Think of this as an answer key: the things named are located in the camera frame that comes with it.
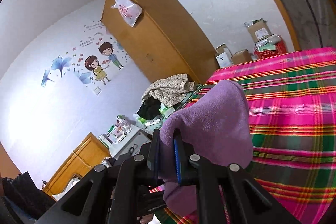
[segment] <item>purple towel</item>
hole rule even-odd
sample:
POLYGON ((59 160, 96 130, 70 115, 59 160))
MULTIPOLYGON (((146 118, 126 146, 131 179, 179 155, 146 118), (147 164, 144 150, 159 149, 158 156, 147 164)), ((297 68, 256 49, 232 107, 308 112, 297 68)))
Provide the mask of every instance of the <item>purple towel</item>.
POLYGON ((212 163, 237 163, 246 168, 253 154, 248 118, 242 88, 236 82, 222 80, 197 103, 165 121, 160 131, 160 176, 166 182, 164 200, 174 213, 186 216, 197 208, 195 187, 176 183, 174 129, 179 128, 183 141, 191 143, 195 153, 212 163))

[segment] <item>yellow dress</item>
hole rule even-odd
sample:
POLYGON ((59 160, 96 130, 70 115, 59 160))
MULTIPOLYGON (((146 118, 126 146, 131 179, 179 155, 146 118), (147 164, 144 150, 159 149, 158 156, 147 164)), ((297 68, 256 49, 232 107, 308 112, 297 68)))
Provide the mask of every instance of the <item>yellow dress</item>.
POLYGON ((96 75, 96 80, 97 81, 101 81, 103 80, 104 78, 106 78, 107 74, 105 71, 103 71, 103 69, 101 68, 101 66, 97 66, 95 67, 94 69, 94 74, 96 75))

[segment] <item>metal screw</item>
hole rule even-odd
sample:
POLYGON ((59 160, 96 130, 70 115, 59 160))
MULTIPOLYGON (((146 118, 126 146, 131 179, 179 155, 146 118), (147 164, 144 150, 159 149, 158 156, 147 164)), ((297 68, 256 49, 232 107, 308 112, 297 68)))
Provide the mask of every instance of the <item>metal screw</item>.
POLYGON ((95 167, 94 167, 94 170, 96 171, 96 172, 101 172, 101 171, 103 171, 105 169, 105 165, 103 165, 103 164, 98 164, 98 165, 96 165, 95 167))
POLYGON ((137 154, 134 156, 135 161, 142 161, 145 157, 141 154, 137 154))
POLYGON ((239 167, 238 164, 231 164, 231 165, 229 166, 229 168, 230 168, 230 170, 233 171, 233 172, 237 172, 237 171, 239 171, 239 169, 240 169, 240 167, 239 167))
POLYGON ((197 155, 197 154, 192 154, 191 156, 190 156, 190 159, 192 160, 192 161, 198 161, 198 160, 200 160, 200 156, 199 155, 197 155))

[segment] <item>blue gripper pad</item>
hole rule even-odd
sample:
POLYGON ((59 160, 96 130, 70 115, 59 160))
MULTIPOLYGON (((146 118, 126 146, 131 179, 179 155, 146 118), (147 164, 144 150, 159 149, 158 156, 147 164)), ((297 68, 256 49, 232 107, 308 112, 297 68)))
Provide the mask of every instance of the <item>blue gripper pad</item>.
POLYGON ((180 158, 179 158, 179 151, 177 149, 177 140, 174 139, 174 151, 175 151, 175 167, 176 167, 176 176, 177 181, 181 183, 181 170, 180 170, 180 158))

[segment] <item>cartoon couple decal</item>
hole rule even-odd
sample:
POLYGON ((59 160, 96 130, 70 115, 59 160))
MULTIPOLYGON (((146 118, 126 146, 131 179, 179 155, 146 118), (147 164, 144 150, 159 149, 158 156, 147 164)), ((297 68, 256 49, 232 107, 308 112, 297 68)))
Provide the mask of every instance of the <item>cartoon couple decal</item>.
MULTIPOLYGON (((105 42, 103 44, 100 45, 99 47, 99 51, 102 55, 108 56, 109 57, 109 61, 108 64, 110 62, 112 62, 114 65, 116 65, 119 70, 121 70, 122 67, 124 67, 119 60, 117 59, 116 55, 113 53, 113 47, 112 44, 109 42, 105 42)), ((93 73, 96 76, 96 80, 97 81, 103 81, 103 84, 106 85, 105 83, 105 79, 110 82, 110 79, 107 77, 107 73, 105 71, 103 71, 104 69, 107 69, 110 65, 108 65, 107 67, 103 68, 102 66, 100 66, 99 61, 97 59, 96 56, 91 55, 89 56, 86 60, 85 60, 85 67, 90 70, 93 71, 93 73)))

